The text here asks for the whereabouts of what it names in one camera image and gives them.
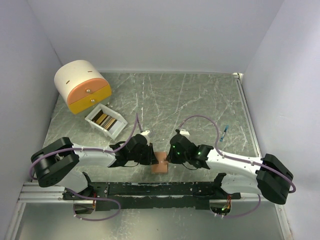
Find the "pink blue card holder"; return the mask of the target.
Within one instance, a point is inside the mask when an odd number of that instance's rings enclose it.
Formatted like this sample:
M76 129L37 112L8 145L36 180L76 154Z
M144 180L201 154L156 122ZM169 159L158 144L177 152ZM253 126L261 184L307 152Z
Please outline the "pink blue card holder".
M151 172L153 174L168 173L167 153L165 151L158 151L154 154L156 159L158 160L158 163L151 166Z

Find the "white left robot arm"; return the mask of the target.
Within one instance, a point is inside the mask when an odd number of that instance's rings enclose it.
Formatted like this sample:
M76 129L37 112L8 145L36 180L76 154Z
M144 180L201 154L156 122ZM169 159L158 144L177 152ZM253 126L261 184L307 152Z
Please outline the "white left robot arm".
M129 161L144 166L156 165L159 161L150 142L150 133L146 130L104 148L82 146L62 137L32 155L29 174L42 188L58 185L73 190L83 200L89 199L94 188L89 184L87 173L77 168L125 167Z

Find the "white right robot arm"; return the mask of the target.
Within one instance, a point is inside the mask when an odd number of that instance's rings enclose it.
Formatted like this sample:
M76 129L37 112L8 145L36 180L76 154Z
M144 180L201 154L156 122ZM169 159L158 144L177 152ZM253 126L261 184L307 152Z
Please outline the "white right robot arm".
M212 193L218 199L228 194L248 193L284 205L294 189L291 186L293 174L276 156L268 153L263 158L219 153L213 146L195 145L177 133L170 140L167 160L172 164L189 163L197 169L223 173L222 180L212 186Z

